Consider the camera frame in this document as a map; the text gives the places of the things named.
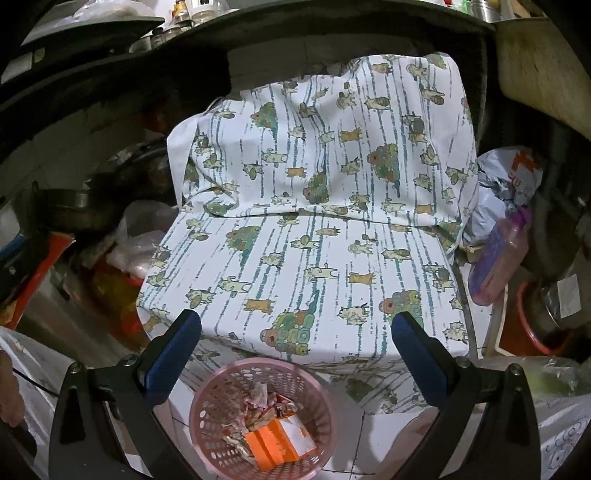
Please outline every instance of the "basket rim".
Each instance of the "basket rim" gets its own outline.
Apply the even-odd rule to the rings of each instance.
[[[324,467],[324,465],[326,465],[326,463],[328,463],[328,461],[330,460],[330,458],[333,456],[333,454],[335,452],[336,443],[339,438],[339,435],[337,432],[335,411],[332,407],[332,403],[330,401],[330,397],[328,395],[328,392],[326,391],[324,386],[320,383],[320,381],[318,381],[309,372],[304,370],[301,366],[296,365],[291,362],[287,362],[285,360],[279,360],[279,359],[275,359],[275,358],[264,358],[264,357],[245,358],[243,360],[237,360],[235,362],[224,365],[223,367],[219,368],[214,373],[212,373],[210,375],[210,377],[205,381],[205,383],[199,388],[199,390],[194,392],[193,402],[191,403],[191,410],[189,413],[189,434],[191,436],[191,442],[193,444],[193,448],[195,448],[195,451],[199,455],[199,458],[204,463],[204,465],[208,471],[215,473],[217,476],[223,478],[224,480],[236,480],[235,478],[232,478],[231,476],[228,476],[227,474],[222,472],[209,459],[209,457],[205,454],[205,452],[203,451],[203,449],[199,445],[199,441],[197,440],[197,437],[196,437],[197,434],[196,434],[195,425],[197,424],[196,423],[197,419],[200,418],[199,417],[200,411],[198,412],[198,410],[202,410],[202,408],[198,407],[197,403],[199,402],[201,394],[207,389],[209,384],[212,383],[216,379],[216,377],[224,374],[226,371],[230,370],[231,368],[247,367],[249,365],[260,365],[260,364],[267,364],[267,365],[281,364],[282,367],[287,368],[287,369],[291,370],[293,373],[296,373],[297,375],[301,376],[320,393],[320,395],[322,396],[322,399],[324,400],[324,403],[326,403],[326,405],[327,405],[327,411],[330,416],[330,426],[332,429],[332,434],[330,436],[330,440],[328,442],[327,448],[324,449],[323,456],[321,456],[319,458],[318,462],[316,462],[316,464],[314,465],[314,468],[312,470],[310,470],[304,476],[301,476],[297,479],[292,479],[292,480],[310,480],[313,476],[315,476],[318,472],[320,472],[320,470],[322,470],[322,467]]]

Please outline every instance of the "blue gripper pad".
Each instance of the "blue gripper pad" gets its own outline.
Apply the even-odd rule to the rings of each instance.
[[[392,340],[425,401],[433,407],[443,408],[447,401],[450,379],[441,363],[453,363],[452,356],[439,340],[425,333],[409,312],[394,316]]]
[[[150,342],[138,368],[149,405],[160,405],[168,399],[200,337],[201,318],[192,310],[183,310],[164,335]]]

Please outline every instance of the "pink trash bin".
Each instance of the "pink trash bin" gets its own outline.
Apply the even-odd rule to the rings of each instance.
[[[269,390],[295,402],[300,420],[316,441],[316,452],[263,472],[222,439],[221,425],[231,422],[225,406],[229,386],[249,393],[254,382],[266,383]],[[195,392],[189,429],[207,469],[226,480],[309,480],[328,462],[337,441],[335,413],[322,385],[300,367],[271,358],[239,360],[217,370]]]

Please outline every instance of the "screw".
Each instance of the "screw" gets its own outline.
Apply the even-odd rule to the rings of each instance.
[[[459,366],[460,368],[468,368],[468,367],[472,366],[472,362],[470,362],[464,356],[458,356],[458,357],[456,357],[456,365]]]
[[[80,370],[82,370],[82,364],[80,362],[75,362],[75,363],[73,363],[73,364],[70,365],[70,373],[71,374],[76,374]]]
[[[518,377],[523,374],[523,369],[517,364],[511,364],[509,365],[509,372],[511,372],[512,375]]]
[[[121,365],[123,365],[124,367],[131,367],[132,365],[135,365],[135,363],[138,361],[138,356],[134,353],[130,354],[130,355],[126,355],[125,357],[123,357],[121,359]]]

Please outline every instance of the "purple bottle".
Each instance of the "purple bottle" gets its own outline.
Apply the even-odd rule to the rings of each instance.
[[[508,218],[497,221],[484,253],[468,277],[468,289],[474,303],[490,305],[509,283],[529,249],[527,230],[531,219],[527,208],[518,207]]]

